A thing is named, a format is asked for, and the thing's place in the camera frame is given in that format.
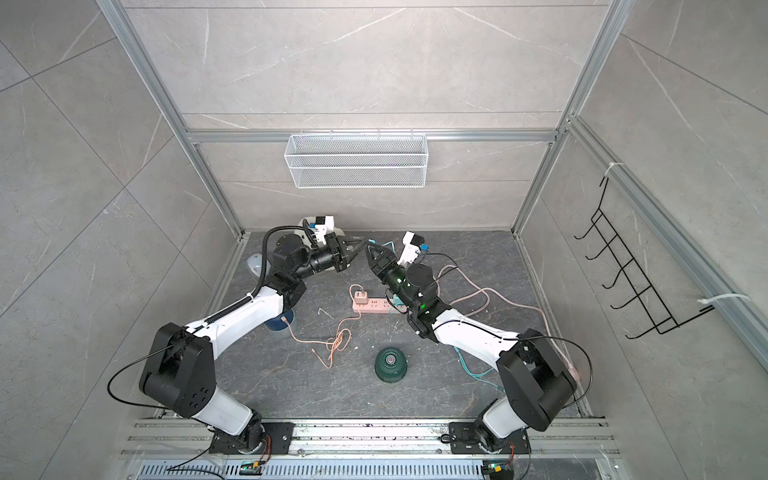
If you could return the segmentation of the pink usb wall charger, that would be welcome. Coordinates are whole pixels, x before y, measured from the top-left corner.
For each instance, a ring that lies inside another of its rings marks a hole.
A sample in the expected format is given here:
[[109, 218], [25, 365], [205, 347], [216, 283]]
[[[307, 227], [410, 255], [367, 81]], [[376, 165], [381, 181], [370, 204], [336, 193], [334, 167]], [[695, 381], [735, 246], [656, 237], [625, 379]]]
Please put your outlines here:
[[355, 291], [353, 294], [353, 301], [356, 305], [365, 305], [368, 303], [368, 293], [365, 290]]

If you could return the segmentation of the blue cordless meat grinder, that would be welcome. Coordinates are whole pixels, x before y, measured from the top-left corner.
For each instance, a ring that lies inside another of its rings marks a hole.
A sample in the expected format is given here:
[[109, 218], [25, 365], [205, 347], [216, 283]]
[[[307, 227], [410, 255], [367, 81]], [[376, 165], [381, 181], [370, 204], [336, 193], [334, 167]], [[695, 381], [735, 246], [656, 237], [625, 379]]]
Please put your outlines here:
[[282, 331], [291, 326], [295, 319], [295, 314], [292, 309], [282, 312], [280, 315], [273, 317], [264, 322], [265, 327], [273, 332]]

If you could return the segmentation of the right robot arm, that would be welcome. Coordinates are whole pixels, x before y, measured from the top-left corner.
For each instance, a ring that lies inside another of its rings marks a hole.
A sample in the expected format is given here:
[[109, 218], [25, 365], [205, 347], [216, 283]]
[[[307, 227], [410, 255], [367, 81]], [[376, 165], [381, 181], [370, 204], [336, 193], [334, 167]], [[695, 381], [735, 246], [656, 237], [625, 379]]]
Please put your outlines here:
[[557, 337], [535, 329], [504, 331], [462, 314], [438, 295], [428, 265], [401, 265], [390, 249], [370, 243], [368, 265], [404, 304], [408, 324], [420, 337], [455, 347], [498, 372], [505, 396], [474, 422], [475, 437], [490, 453], [511, 434], [526, 428], [546, 431], [576, 394], [577, 380], [556, 350]]

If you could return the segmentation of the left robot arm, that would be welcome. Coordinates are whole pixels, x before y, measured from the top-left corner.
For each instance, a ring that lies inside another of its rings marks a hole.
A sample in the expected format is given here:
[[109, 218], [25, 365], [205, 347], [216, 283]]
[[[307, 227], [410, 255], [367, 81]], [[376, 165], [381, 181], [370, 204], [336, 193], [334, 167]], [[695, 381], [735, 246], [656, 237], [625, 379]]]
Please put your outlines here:
[[279, 226], [262, 240], [256, 287], [241, 299], [184, 326], [168, 323], [155, 334], [138, 386], [153, 407], [206, 425], [241, 453], [265, 444], [262, 417], [217, 384], [215, 361], [258, 326], [290, 311], [306, 291], [307, 278], [327, 270], [346, 270], [365, 245], [361, 237], [308, 225]]

